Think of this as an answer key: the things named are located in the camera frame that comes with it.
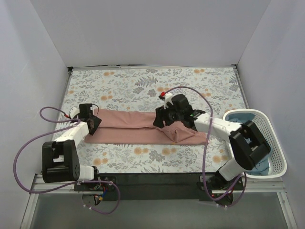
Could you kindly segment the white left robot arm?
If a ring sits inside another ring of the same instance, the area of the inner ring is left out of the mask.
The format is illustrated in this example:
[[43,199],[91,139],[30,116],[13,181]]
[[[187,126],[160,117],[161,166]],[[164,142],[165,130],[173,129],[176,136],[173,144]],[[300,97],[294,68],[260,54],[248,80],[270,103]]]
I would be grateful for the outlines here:
[[101,187],[97,168],[79,163],[77,146],[85,137],[93,135],[102,120],[93,114],[94,104],[80,104],[73,112],[80,123],[72,126],[60,137],[42,146],[42,177],[45,183],[85,181],[89,190]]

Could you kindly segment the pink t shirt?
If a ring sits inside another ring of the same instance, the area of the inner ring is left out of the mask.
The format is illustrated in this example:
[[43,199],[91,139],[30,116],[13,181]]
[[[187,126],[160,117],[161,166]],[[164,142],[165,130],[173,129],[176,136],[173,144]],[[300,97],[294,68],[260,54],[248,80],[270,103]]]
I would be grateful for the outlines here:
[[181,122],[158,128],[153,125],[154,112],[116,111],[100,109],[94,114],[102,120],[88,144],[136,145],[203,145],[206,134],[186,128]]

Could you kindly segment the floral patterned table mat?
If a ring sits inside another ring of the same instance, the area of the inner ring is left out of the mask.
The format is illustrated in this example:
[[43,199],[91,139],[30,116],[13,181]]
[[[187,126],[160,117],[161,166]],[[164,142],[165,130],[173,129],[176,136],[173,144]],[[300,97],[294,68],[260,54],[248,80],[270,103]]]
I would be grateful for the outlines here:
[[[101,109],[152,112],[158,96],[172,89],[186,95],[195,109],[214,117],[245,108],[233,67],[74,69],[61,109],[79,104]],[[229,160],[226,143],[214,136],[208,148],[178,145],[87,144],[77,147],[81,165],[102,173],[214,172]]]

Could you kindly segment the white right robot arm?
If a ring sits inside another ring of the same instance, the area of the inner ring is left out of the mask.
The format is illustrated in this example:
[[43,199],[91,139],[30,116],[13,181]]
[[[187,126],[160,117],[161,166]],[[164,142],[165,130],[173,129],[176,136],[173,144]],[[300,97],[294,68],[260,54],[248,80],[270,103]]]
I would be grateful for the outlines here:
[[223,119],[210,119],[202,110],[194,110],[183,94],[161,93],[164,105],[156,108],[154,126],[164,128],[174,122],[197,132],[211,134],[228,142],[233,158],[207,179],[207,189],[228,189],[235,178],[252,170],[271,152],[267,140],[252,121],[234,123]]

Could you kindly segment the white plastic laundry basket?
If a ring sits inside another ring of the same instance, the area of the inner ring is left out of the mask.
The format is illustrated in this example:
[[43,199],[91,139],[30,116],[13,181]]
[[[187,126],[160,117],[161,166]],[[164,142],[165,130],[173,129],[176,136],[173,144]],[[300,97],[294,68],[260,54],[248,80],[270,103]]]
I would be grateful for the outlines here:
[[256,124],[271,147],[271,152],[269,153],[270,156],[268,158],[270,166],[269,174],[267,176],[253,176],[247,174],[247,176],[253,179],[272,179],[283,176],[287,171],[287,162],[269,118],[263,112],[255,109],[236,109],[226,112],[223,115],[223,119],[225,120],[225,118],[231,113],[255,114],[255,118],[252,120],[252,122]]

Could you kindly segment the blue t shirt in basket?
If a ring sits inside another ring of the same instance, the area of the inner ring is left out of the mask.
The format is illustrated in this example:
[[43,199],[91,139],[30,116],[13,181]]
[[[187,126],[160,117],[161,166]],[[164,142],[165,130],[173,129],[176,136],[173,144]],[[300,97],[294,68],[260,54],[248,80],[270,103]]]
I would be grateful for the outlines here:
[[[253,113],[231,113],[225,120],[234,123],[246,123],[252,121],[255,118]],[[269,174],[269,154],[266,155],[252,170],[247,170],[247,174],[253,176],[267,176]]]

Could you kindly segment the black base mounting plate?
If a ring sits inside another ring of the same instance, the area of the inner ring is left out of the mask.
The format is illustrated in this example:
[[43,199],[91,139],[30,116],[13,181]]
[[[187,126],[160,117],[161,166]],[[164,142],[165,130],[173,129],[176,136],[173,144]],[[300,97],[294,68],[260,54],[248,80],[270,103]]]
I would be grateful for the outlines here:
[[115,183],[121,200],[210,201],[201,173],[100,173],[98,177]]

